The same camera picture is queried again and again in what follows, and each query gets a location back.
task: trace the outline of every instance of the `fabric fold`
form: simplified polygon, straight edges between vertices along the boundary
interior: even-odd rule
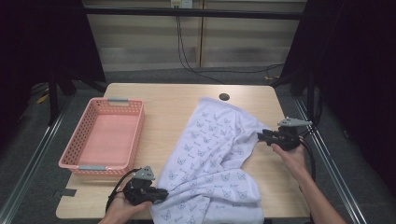
[[[158,178],[169,196],[151,206],[154,223],[263,223],[259,189],[240,169],[262,129],[241,108],[202,98]]]

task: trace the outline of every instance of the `basket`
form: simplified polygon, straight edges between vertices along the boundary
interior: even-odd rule
[[[143,120],[143,101],[92,98],[59,166],[76,175],[124,175],[133,169]]]

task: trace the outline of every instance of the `wooden table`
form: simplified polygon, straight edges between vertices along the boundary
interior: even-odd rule
[[[221,93],[230,95],[227,103],[243,108],[273,130],[284,118],[274,89],[265,86],[114,83],[108,86],[105,97],[128,97],[145,102],[145,121],[134,167],[150,165],[154,174],[159,175],[198,100],[203,96],[219,99]],[[296,181],[265,143],[255,146],[242,169],[253,176],[259,186],[266,218],[309,216]],[[57,217],[103,217],[107,196],[119,179],[71,174],[66,188],[77,192],[74,197],[62,197]],[[134,218],[150,219],[151,216],[146,212]]]

